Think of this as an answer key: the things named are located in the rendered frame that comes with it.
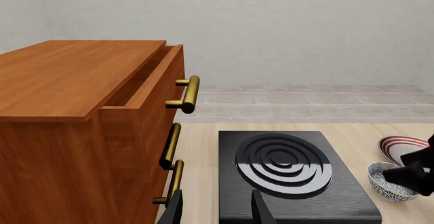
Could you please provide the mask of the wooden cabinet drawer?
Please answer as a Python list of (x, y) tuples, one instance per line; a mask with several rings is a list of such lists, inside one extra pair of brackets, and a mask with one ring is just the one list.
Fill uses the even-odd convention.
[(182, 96), (178, 79), (184, 79), (183, 46), (162, 46), (99, 110), (118, 181), (148, 183), (156, 174), (176, 114), (165, 103)]

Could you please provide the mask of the wooden cabinet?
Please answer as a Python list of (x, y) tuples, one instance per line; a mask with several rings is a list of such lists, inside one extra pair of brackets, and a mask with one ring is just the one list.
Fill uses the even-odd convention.
[(0, 224), (154, 224), (167, 172), (118, 181), (99, 110), (163, 40), (50, 40), (0, 54)]

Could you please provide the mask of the black patterned bowl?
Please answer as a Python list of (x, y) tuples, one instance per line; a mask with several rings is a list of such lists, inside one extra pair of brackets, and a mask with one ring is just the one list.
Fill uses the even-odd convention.
[(419, 194), (416, 191), (389, 183), (384, 178), (384, 171), (399, 168), (396, 164), (388, 162), (373, 162), (367, 167), (368, 180), (375, 191), (388, 201), (407, 202), (416, 199)]

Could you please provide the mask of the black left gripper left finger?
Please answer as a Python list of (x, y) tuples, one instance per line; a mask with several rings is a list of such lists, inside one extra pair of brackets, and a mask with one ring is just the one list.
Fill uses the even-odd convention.
[(175, 190), (165, 211), (157, 224), (180, 224), (182, 218), (183, 198), (180, 189)]

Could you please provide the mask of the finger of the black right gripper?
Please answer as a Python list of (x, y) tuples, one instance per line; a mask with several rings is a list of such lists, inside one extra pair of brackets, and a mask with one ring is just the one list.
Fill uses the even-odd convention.
[(428, 139), (429, 146), (422, 150), (402, 155), (405, 166), (420, 162), (423, 168), (434, 168), (434, 134)]
[(385, 170), (383, 175), (387, 182), (407, 187), (420, 195), (427, 197), (434, 193), (434, 171), (402, 167)]

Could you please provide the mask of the white plate with red rings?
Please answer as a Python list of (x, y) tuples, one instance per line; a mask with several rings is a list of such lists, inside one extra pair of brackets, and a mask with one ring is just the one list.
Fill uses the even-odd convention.
[(386, 136), (379, 140), (380, 152), (392, 163), (403, 166), (401, 156), (427, 148), (428, 142), (411, 136)]

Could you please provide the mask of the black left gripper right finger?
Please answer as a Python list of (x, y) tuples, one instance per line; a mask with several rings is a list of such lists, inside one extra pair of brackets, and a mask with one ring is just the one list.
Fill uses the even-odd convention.
[(277, 224), (258, 190), (252, 191), (251, 209), (254, 224)]

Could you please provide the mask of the flat black stove plate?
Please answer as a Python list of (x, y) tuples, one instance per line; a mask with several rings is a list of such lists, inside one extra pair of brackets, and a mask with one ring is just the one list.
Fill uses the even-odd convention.
[(219, 224), (254, 224), (259, 194), (276, 224), (382, 224), (318, 131), (218, 133)]

